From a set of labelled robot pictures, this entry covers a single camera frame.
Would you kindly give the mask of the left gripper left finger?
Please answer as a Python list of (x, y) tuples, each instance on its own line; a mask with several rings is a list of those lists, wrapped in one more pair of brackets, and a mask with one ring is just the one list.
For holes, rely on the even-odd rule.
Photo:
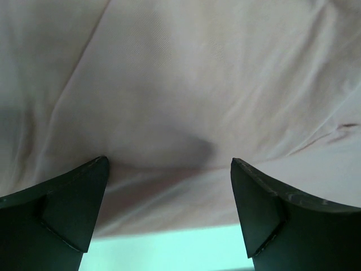
[(1, 270), (78, 270), (108, 177), (109, 161), (100, 156), (1, 197)]

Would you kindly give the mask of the pink t-shirt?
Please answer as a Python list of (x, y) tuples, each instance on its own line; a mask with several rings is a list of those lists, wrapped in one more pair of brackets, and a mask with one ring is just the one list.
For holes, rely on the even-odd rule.
[(98, 156), (98, 237), (235, 223), (233, 158), (360, 206), (360, 2), (2, 1), (1, 195)]

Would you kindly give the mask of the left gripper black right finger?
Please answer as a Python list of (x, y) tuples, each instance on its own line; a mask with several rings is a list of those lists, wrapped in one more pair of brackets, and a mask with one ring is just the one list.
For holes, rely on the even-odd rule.
[(255, 270), (360, 269), (360, 208), (308, 194), (238, 158), (231, 183)]

